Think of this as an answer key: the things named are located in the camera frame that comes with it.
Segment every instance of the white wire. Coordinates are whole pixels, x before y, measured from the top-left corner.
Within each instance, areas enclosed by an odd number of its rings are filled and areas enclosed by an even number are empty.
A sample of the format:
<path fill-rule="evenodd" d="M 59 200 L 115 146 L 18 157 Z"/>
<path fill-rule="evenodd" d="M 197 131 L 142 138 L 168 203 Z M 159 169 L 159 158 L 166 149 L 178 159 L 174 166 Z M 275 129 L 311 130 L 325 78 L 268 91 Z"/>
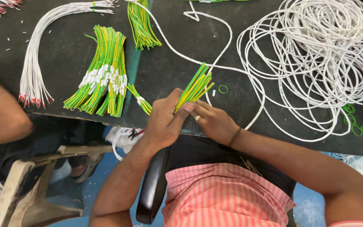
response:
<path fill-rule="evenodd" d="M 93 7 L 113 7 L 112 1 L 104 0 L 93 3 L 69 3 L 50 10 L 37 23 L 32 37 L 26 50 L 25 63 L 23 65 L 21 87 L 19 100 L 30 105 L 36 105 L 38 108 L 44 104 L 44 97 L 49 102 L 49 98 L 53 98 L 44 86 L 42 72 L 39 66 L 38 52 L 40 39 L 44 30 L 49 24 L 56 19 L 73 13 L 97 12 L 97 13 L 113 13 L 112 10 L 95 10 Z"/>
<path fill-rule="evenodd" d="M 179 56 L 197 64 L 201 62 L 191 59 L 177 52 L 165 38 L 158 22 L 152 13 L 136 0 L 133 2 L 149 13 L 160 34 L 169 48 Z M 285 134 L 300 141 L 315 142 L 323 140 L 329 135 L 345 135 L 350 132 L 350 125 L 345 132 L 333 132 L 339 113 L 343 113 L 347 121 L 349 118 L 342 110 L 347 103 L 363 105 L 363 3 L 359 0 L 285 0 L 279 10 L 270 13 L 254 25 L 245 29 L 238 37 L 236 48 L 244 67 L 244 71 L 231 67 L 216 65 L 219 58 L 229 47 L 232 30 L 228 23 L 217 17 L 194 11 L 184 12 L 196 21 L 198 15 L 218 20 L 225 24 L 230 33 L 229 42 L 211 66 L 234 70 L 248 75 L 255 88 L 255 93 L 261 103 L 256 116 L 246 126 L 246 130 L 255 122 L 262 109 L 273 124 Z M 249 32 L 249 41 L 245 45 L 242 55 L 242 40 Z M 268 36 L 273 44 L 278 60 L 265 57 L 257 46 L 256 41 Z M 261 72 L 249 62 L 249 50 L 253 49 L 267 64 L 272 74 Z M 278 80 L 280 96 L 283 104 L 265 95 L 261 82 L 254 76 L 264 79 Z M 289 90 L 295 96 L 306 102 L 306 107 L 294 107 L 285 95 Z M 272 119 L 266 110 L 265 99 L 276 105 L 287 108 L 295 118 L 310 129 L 326 132 L 318 139 L 302 139 L 286 132 Z M 314 108 L 330 109 L 331 119 L 319 122 L 312 113 Z M 298 110 L 307 110 L 310 118 L 303 116 Z"/>

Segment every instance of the black wristband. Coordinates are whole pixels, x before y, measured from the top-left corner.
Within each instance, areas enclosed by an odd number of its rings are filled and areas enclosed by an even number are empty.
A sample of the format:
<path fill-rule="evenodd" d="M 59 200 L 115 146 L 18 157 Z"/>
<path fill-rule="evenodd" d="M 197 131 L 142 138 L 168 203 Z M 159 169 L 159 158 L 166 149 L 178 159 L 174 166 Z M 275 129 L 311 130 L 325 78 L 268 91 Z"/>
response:
<path fill-rule="evenodd" d="M 228 147 L 231 147 L 232 143 L 236 140 L 241 130 L 243 129 L 239 128 L 239 130 L 235 133 L 235 135 L 232 137 L 231 141 L 229 142 Z"/>

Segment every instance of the black chair armrest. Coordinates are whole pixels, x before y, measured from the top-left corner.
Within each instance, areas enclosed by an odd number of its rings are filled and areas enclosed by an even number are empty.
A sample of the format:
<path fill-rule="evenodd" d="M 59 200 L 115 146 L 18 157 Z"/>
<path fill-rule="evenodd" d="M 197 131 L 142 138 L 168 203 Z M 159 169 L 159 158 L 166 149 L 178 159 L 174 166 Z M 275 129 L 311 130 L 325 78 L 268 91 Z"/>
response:
<path fill-rule="evenodd" d="M 169 159 L 169 149 L 170 147 L 166 147 L 158 151 L 145 172 L 135 215 L 137 221 L 143 224 L 152 224 L 162 204 L 167 186 L 164 174 Z"/>

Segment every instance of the dark pants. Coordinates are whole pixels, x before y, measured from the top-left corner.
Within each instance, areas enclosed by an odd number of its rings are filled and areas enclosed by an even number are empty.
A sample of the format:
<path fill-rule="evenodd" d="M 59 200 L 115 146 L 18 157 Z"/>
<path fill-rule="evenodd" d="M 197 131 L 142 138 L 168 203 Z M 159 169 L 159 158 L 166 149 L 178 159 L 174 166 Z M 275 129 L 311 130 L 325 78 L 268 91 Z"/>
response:
<path fill-rule="evenodd" d="M 13 163 L 17 160 L 27 160 L 32 157 L 51 155 L 57 152 L 61 145 L 68 145 L 68 137 L 76 127 L 78 120 L 49 117 L 35 114 L 28 115 L 33 122 L 34 131 L 26 138 L 0 145 L 0 174 L 3 179 L 8 177 Z M 86 156 L 68 158 L 71 167 L 78 167 L 85 162 Z M 29 191 L 43 173 L 44 167 L 35 168 L 29 173 L 23 192 Z"/>
<path fill-rule="evenodd" d="M 210 163 L 230 163 L 246 168 L 241 157 L 249 160 L 266 180 L 292 197 L 296 184 L 292 178 L 267 162 L 220 145 L 206 137 L 180 135 L 171 146 L 167 172 Z"/>

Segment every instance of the green and yellow wire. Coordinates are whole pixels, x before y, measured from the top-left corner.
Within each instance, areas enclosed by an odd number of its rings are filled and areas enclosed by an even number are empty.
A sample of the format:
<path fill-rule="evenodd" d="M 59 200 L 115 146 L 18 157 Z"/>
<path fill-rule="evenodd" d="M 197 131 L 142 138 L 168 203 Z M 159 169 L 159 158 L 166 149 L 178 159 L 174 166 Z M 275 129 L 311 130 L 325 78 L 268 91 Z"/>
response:
<path fill-rule="evenodd" d="M 148 8 L 148 0 L 139 0 L 137 2 Z M 140 48 L 143 50 L 144 47 L 149 49 L 162 45 L 151 28 L 149 14 L 143 8 L 135 3 L 128 2 L 127 12 L 134 37 L 135 49 Z"/>
<path fill-rule="evenodd" d="M 93 29 L 96 39 L 86 36 L 97 43 L 95 57 L 78 91 L 64 101 L 64 108 L 79 109 L 89 114 L 96 112 L 101 116 L 108 112 L 111 116 L 120 117 L 127 84 L 123 48 L 125 36 L 113 28 L 96 25 Z"/>
<path fill-rule="evenodd" d="M 139 93 L 137 92 L 137 89 L 135 89 L 134 85 L 128 84 L 127 89 L 137 99 L 138 105 L 144 110 L 144 112 L 147 113 L 148 115 L 150 115 L 151 111 L 152 111 L 152 106 L 144 98 L 142 98 L 139 95 Z"/>
<path fill-rule="evenodd" d="M 175 113 L 184 103 L 197 101 L 214 85 L 214 83 L 211 83 L 208 86 L 209 82 L 212 79 L 211 73 L 205 75 L 208 68 L 209 67 L 205 65 L 205 62 L 203 62 L 203 64 L 194 75 L 193 79 L 190 81 L 190 83 L 187 85 L 187 87 L 184 89 L 184 92 L 180 96 L 179 103 L 176 105 Z"/>

